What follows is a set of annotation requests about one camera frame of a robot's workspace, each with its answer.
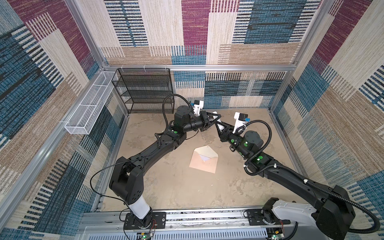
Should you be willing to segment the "pink red letter card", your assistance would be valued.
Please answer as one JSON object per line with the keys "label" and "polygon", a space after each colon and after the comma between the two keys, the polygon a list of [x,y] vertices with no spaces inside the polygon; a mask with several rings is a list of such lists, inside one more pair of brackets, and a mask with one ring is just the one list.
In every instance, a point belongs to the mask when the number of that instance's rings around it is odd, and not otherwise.
{"label": "pink red letter card", "polygon": [[206,156],[203,156],[203,155],[200,155],[200,158],[206,162],[206,161],[209,161],[211,158],[210,157],[206,157]]}

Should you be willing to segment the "pale pink envelope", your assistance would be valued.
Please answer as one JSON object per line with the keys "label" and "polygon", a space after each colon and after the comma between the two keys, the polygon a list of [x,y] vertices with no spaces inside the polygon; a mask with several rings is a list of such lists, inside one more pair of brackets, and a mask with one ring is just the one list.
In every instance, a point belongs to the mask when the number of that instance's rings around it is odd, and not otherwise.
{"label": "pale pink envelope", "polygon": [[211,147],[199,147],[194,149],[189,167],[215,174],[218,158],[218,154]]}

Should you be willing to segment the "white glue stick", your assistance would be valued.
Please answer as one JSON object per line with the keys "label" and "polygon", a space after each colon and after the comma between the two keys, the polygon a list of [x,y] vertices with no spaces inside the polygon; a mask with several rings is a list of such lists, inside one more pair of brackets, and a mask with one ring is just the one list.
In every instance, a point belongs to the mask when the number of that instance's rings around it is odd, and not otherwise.
{"label": "white glue stick", "polygon": [[221,133],[224,129],[225,129],[225,126],[222,124],[222,121],[220,120],[221,117],[219,116],[214,116],[214,119],[215,119],[215,125],[218,129],[218,132]]}

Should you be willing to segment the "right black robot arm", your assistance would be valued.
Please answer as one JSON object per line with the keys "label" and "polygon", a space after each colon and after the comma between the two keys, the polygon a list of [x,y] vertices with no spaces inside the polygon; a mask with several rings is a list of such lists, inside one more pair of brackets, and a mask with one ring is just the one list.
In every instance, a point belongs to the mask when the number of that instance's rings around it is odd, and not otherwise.
{"label": "right black robot arm", "polygon": [[306,200],[315,212],[309,220],[333,240],[343,240],[347,233],[353,233],[351,224],[356,216],[355,203],[349,198],[347,191],[340,187],[329,186],[307,179],[305,176],[282,165],[263,150],[268,146],[271,137],[263,142],[255,131],[241,132],[245,126],[236,129],[232,125],[217,122],[216,128],[222,142],[228,142],[231,150],[238,152],[245,160],[244,169],[250,176],[261,176],[272,180]]}

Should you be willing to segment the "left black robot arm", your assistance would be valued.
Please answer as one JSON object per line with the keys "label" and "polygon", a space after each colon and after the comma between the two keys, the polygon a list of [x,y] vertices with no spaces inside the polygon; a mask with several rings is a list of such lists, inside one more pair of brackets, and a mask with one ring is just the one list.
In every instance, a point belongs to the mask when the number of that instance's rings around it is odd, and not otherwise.
{"label": "left black robot arm", "polygon": [[168,124],[153,144],[128,159],[117,159],[109,188],[129,207],[139,226],[147,227],[153,220],[153,210],[143,197],[146,172],[163,156],[178,148],[187,139],[187,132],[203,132],[220,118],[221,115],[206,111],[195,116],[191,107],[180,106],[173,123]]}

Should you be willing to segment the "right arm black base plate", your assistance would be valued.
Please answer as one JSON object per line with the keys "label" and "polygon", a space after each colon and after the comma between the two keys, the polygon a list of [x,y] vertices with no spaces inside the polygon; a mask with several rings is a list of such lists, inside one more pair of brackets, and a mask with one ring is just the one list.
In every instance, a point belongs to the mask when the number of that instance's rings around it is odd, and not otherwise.
{"label": "right arm black base plate", "polygon": [[245,210],[243,217],[248,220],[250,226],[291,224],[290,220],[280,220],[271,211],[264,211],[263,209]]}

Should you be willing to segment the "aluminium mounting rail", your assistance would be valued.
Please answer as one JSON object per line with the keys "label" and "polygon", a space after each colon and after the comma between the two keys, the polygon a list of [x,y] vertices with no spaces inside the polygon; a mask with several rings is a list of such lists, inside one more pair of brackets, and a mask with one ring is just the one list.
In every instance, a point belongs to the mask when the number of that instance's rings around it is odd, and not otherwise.
{"label": "aluminium mounting rail", "polygon": [[316,228],[289,220],[263,221],[260,206],[154,211],[148,227],[136,227],[128,210],[85,213],[77,240],[325,240]]}

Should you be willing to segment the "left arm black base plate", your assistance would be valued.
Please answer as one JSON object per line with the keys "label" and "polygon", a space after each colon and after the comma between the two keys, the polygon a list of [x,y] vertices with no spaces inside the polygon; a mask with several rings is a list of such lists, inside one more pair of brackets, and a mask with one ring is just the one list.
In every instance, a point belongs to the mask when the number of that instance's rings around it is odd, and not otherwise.
{"label": "left arm black base plate", "polygon": [[124,230],[164,229],[166,220],[166,212],[149,212],[142,220],[134,214],[127,214],[124,221]]}

